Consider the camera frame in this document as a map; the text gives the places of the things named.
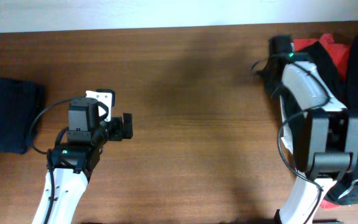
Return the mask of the black shorts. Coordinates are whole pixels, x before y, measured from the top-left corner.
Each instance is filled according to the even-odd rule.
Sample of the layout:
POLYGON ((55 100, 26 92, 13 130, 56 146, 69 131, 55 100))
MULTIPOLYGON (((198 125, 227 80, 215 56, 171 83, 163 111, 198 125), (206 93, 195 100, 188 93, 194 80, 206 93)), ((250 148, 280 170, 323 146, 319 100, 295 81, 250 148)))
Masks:
POLYGON ((267 94, 280 101, 280 145, 307 179, 340 178, 352 170, 357 153, 351 148, 347 107, 319 74, 317 61, 297 52, 291 37, 272 37, 268 46, 266 65, 256 73, 267 94))

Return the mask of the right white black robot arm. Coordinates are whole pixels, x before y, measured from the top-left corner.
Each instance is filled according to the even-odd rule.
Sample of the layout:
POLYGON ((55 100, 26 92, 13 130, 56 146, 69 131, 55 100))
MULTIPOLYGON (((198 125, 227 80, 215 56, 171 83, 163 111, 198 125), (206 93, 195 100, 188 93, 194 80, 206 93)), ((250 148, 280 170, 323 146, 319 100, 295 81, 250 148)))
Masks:
POLYGON ((274 95, 289 92, 300 107, 282 114, 279 149, 294 158, 286 167, 296 175, 291 194, 274 215, 274 223, 312 223, 324 196, 358 159, 358 114, 350 113, 330 91, 311 57, 296 52, 288 35, 269 40, 268 66, 274 95))

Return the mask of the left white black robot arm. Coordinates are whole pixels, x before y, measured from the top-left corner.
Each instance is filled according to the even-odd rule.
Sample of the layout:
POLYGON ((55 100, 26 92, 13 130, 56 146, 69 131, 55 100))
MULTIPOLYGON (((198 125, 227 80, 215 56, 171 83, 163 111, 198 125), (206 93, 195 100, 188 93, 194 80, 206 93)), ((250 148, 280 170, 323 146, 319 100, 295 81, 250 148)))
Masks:
POLYGON ((113 92, 88 91, 67 102, 68 126, 44 153, 48 171, 34 223, 71 223, 104 145, 133 137, 132 115, 112 116, 113 92))

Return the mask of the folded navy blue garment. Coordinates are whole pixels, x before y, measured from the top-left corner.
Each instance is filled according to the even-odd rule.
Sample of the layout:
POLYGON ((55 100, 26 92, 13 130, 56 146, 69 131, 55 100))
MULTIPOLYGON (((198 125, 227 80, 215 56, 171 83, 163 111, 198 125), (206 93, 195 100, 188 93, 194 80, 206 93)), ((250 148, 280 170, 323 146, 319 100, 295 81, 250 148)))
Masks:
POLYGON ((24 154, 30 125, 42 111, 45 87, 36 82, 0 78, 0 152, 24 154))

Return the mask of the red garment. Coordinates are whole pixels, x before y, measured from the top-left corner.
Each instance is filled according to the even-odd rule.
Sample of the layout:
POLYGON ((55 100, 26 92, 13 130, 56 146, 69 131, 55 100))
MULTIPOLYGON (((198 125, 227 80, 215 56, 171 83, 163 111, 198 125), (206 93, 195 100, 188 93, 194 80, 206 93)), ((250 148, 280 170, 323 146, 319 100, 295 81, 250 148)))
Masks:
POLYGON ((350 45, 335 43, 332 34, 323 34, 319 39, 294 39, 295 50, 308 47, 315 42, 319 42, 323 48, 328 52, 338 69, 339 76, 342 81, 346 80, 347 65, 350 55, 350 45))

